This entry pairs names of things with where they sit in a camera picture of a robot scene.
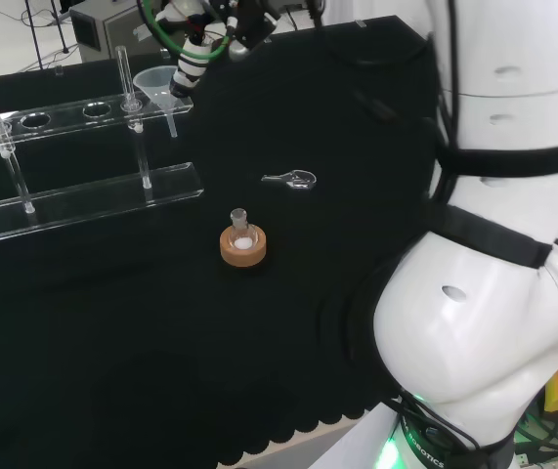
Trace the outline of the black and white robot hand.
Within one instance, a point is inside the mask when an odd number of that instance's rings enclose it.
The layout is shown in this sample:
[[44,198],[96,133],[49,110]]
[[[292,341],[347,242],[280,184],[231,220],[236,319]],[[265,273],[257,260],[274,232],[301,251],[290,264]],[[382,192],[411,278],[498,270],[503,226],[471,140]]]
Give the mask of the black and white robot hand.
[[178,58],[170,80],[178,98],[188,97],[213,63],[247,58],[280,20],[268,1],[164,1],[157,13],[140,1],[138,10],[152,37]]

